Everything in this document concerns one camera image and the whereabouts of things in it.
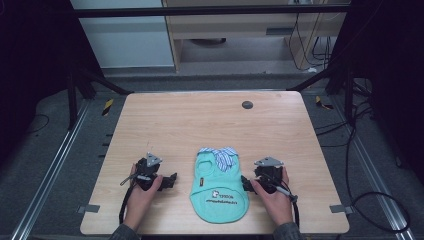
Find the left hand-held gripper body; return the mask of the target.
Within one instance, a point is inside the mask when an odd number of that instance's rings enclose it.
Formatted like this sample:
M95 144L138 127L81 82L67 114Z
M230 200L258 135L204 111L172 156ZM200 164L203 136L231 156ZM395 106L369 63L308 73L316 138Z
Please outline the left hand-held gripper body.
M157 177L157 171L162 159L154 154L147 152L146 156L140 159L136 164L135 182L144 190L151 188Z

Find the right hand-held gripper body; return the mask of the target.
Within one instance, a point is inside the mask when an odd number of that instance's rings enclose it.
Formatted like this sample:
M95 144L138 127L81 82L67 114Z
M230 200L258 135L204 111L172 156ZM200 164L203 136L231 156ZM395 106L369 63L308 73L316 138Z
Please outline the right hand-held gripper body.
M282 168L284 163L273 157L265 157L254 162L256 169L254 171L257 182L269 194L276 191L285 192L281 185L283 180Z

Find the teal baby garment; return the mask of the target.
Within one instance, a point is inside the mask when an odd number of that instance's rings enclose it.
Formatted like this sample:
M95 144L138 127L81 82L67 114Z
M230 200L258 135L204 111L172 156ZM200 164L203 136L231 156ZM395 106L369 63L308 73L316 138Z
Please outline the teal baby garment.
M196 214L214 224L240 220L249 209L237 151L232 147L201 148L194 165L190 201Z

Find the person's left hand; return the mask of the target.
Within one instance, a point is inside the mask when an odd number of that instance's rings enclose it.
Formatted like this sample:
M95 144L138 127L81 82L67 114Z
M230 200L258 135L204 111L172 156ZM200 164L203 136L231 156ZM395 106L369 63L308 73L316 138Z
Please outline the person's left hand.
M137 232L144 216L147 214L153 199L161 186L162 175L158 175L152 186L144 191L139 185L135 185L127 202L123 224Z

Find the person's right hand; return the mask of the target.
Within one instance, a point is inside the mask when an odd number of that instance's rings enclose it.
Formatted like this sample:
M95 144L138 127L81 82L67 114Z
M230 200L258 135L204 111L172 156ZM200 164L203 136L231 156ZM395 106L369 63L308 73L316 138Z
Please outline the person's right hand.
M276 226L293 222L292 204L288 196L280 192L269 194L255 180L251 180L251 185Z

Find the yellow black tape strip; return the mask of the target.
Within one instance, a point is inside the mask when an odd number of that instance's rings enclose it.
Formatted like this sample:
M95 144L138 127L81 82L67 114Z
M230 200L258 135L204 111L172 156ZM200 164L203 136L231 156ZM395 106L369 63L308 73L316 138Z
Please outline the yellow black tape strip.
M108 99L105 102L105 105L104 105L104 108L103 108L102 114L101 114L102 116L107 116L108 115L108 113L109 113L109 111L110 111L110 109L111 109L111 107L113 105L113 102L114 102L114 99L113 98L110 98L110 99Z
M334 109L333 105L331 105L331 104L324 104L322 102L320 96L315 96L315 104L316 104L316 106L321 107L321 108L324 108L324 109L327 109L327 110Z

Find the black metal stand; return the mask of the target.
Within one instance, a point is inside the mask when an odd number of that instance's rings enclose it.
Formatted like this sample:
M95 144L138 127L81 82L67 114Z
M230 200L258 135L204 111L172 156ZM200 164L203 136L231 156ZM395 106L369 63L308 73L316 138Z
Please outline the black metal stand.
M354 125L353 117L353 71L349 63L336 62L330 64L326 69L310 77L306 81L287 88L287 91L301 92L314 83L328 78L329 82L325 88L329 94L337 93L341 88L344 88L344 116L350 125Z
M92 82L99 83L120 95L131 94L131 91L125 90L109 82L103 75L93 73L81 67L72 66L68 70L66 77L69 109L69 130L71 130L76 125L78 119L76 90L79 90L84 99L93 99L96 96L96 90L92 86Z

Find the white cabinet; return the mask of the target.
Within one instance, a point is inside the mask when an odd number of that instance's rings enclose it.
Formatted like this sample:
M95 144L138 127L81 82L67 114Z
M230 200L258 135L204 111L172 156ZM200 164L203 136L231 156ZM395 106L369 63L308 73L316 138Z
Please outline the white cabinet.
M75 10L162 7L161 0L71 0ZM166 21L162 16L81 18L103 69L173 67Z

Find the light wooden desk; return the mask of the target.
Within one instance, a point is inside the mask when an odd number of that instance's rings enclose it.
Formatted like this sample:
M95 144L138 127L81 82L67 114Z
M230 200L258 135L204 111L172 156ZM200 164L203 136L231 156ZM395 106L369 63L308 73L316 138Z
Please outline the light wooden desk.
M348 4L350 0L161 0L165 7L318 5ZM181 46L188 39L237 37L282 37L295 66L305 69L314 63L311 53L321 37L336 37L343 25L343 13L288 13L168 16L166 23L175 62L181 59Z

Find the dark curtain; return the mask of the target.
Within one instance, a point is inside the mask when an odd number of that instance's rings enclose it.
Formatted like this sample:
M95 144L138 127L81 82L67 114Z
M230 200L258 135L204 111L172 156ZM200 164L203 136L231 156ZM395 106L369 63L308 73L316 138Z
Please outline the dark curtain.
M71 68L102 70L71 0L0 0L0 170L10 165L43 98Z
M424 185L424 0L351 0L334 55L372 83L401 160Z

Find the black horizontal bar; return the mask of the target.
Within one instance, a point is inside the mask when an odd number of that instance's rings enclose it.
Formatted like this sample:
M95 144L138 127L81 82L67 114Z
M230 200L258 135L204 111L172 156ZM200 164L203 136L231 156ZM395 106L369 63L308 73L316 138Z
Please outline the black horizontal bar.
M79 9L72 14L79 18L102 17L153 17L234 14L288 14L288 13L339 13L351 10L346 4L323 5L249 5L249 6L193 6L125 9Z

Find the grey table bracket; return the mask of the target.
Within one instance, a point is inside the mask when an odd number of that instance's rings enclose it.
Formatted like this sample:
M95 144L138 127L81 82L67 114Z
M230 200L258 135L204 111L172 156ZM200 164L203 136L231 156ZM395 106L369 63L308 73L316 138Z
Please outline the grey table bracket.
M91 213L98 213L100 209L100 205L91 205L91 204L87 204L84 206L79 206L77 209L77 213L79 214L83 214L86 212L91 212Z
M352 214L354 212L351 206L344 205L330 205L329 206L332 213L345 213L346 215Z

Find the aluminium floor rail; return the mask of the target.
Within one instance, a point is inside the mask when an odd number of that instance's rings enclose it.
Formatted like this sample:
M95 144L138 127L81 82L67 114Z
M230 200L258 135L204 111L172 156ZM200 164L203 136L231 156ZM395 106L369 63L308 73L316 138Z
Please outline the aluminium floor rail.
M387 185L383 178L378 173L376 167L371 161L371 158L366 151L360 137L356 134L356 119L354 117L354 125L350 125L344 116L344 110L342 109L342 102L338 98L332 97L332 102L341 120L346 123L346 131L348 132L347 150L345 154L345 182L348 192L349 199L351 200L351 207L354 212L359 214L372 226L391 234L394 234L398 240L416 240L412 230L410 229L411 218L405 207L391 195ZM360 195L353 197L351 194L350 182L349 182L349 154L350 149L355 150L358 162L361 164L364 174L366 175L372 191L361 193ZM384 212L388 221L389 227L384 227L381 224L376 223L370 219L364 212L357 208L357 203L361 199L366 197L375 197L379 202L379 205Z
M34 197L32 198L25 214L14 229L10 240L27 240L31 230L43 209L47 198L51 192L53 185L62 169L62 166L71 150L75 139L80 132L82 124L87 116L88 109L91 105L90 100L83 100L81 107L77 112L77 119L74 126L66 132L46 174L43 177Z

